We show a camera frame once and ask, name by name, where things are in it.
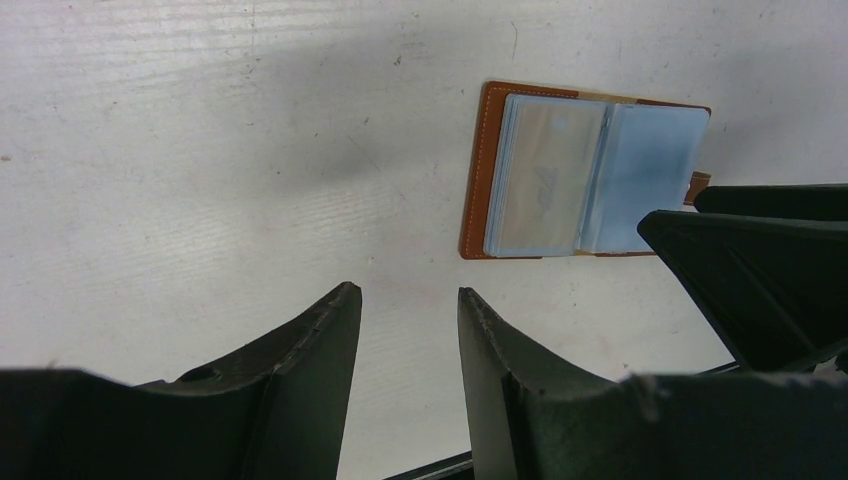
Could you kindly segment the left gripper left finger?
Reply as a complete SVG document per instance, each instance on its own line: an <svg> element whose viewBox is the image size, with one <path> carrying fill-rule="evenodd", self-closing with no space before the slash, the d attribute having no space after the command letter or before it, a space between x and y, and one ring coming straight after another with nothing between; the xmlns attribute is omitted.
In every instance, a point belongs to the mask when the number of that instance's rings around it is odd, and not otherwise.
<svg viewBox="0 0 848 480"><path fill-rule="evenodd" d="M77 369L1 374L5 479L333 479L361 324L344 282L172 382Z"/></svg>

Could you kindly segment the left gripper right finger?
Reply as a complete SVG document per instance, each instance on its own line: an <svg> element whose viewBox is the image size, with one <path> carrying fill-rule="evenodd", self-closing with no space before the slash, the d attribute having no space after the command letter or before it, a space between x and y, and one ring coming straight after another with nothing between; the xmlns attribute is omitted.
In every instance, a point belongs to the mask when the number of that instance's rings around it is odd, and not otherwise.
<svg viewBox="0 0 848 480"><path fill-rule="evenodd" d="M458 292L478 479L843 479L847 379L800 373L610 381Z"/></svg>

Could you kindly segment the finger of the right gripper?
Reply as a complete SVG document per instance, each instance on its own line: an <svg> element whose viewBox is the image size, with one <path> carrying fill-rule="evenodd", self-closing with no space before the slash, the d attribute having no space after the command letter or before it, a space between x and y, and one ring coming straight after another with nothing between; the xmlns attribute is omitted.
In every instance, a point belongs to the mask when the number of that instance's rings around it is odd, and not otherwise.
<svg viewBox="0 0 848 480"><path fill-rule="evenodd" d="M846 221L847 185L711 186L694 199L700 213Z"/></svg>
<svg viewBox="0 0 848 480"><path fill-rule="evenodd" d="M655 211L637 231L740 369L804 371L846 351L846 222Z"/></svg>

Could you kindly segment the brown leather card holder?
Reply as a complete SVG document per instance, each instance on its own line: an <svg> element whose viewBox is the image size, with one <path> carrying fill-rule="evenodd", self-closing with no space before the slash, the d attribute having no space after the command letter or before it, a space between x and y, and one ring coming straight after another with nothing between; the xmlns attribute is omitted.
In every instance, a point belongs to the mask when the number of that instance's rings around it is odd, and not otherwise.
<svg viewBox="0 0 848 480"><path fill-rule="evenodd" d="M499 192L508 97L529 95L604 102L606 120L589 179L575 248L562 256L498 256ZM481 90L459 252L466 260L590 255L648 256L638 223L655 210L689 205L707 178L695 169L711 111L706 106L597 92L489 81Z"/></svg>

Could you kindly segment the beige signature card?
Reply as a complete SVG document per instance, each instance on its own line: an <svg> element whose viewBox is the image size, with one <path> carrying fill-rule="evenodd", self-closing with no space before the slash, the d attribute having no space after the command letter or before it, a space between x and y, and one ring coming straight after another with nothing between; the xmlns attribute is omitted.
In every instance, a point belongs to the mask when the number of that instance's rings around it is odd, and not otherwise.
<svg viewBox="0 0 848 480"><path fill-rule="evenodd" d="M510 95L507 104L492 253L569 255L575 248L607 105L529 95Z"/></svg>

